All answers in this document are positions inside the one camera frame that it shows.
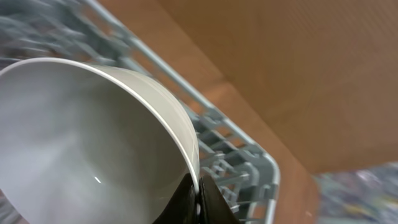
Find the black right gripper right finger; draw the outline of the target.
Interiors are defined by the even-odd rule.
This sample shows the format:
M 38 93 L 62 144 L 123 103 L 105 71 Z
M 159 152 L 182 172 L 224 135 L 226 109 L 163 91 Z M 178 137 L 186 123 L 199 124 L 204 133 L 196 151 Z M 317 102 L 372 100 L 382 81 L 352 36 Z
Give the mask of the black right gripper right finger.
M 212 177 L 203 176 L 199 188 L 200 224 L 239 224 Z

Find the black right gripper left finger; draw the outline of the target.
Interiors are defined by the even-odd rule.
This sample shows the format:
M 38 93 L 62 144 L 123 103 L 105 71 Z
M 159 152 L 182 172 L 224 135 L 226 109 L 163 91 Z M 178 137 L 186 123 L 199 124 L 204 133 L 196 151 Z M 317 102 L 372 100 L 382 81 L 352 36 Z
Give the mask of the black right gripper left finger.
M 195 224 L 197 222 L 197 194 L 190 174 L 179 183 L 164 211 L 153 224 Z

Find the grey white bowl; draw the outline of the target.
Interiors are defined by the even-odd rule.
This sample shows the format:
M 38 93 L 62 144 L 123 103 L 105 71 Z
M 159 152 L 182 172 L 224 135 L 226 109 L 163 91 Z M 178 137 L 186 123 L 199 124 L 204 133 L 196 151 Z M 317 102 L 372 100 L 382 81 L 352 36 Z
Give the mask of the grey white bowl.
M 30 223 L 152 223 L 198 140 L 178 99 L 147 75 L 62 58 L 1 71 L 1 190 Z

